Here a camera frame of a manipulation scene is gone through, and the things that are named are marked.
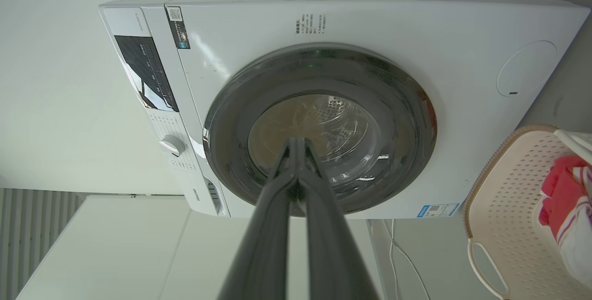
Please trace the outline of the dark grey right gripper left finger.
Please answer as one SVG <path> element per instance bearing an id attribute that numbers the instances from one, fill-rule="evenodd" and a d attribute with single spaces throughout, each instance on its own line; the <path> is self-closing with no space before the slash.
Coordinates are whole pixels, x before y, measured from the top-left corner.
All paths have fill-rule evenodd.
<path id="1" fill-rule="evenodd" d="M 297 138 L 286 140 L 220 290 L 219 300 L 284 300 Z"/>

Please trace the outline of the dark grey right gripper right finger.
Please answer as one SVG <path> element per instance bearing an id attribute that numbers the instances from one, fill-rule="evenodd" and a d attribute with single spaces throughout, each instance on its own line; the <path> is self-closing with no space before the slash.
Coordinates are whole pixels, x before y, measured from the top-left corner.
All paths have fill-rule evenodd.
<path id="1" fill-rule="evenodd" d="M 307 219 L 309 297 L 377 300 L 376 287 L 309 139 L 297 139 L 297 156 Z"/>

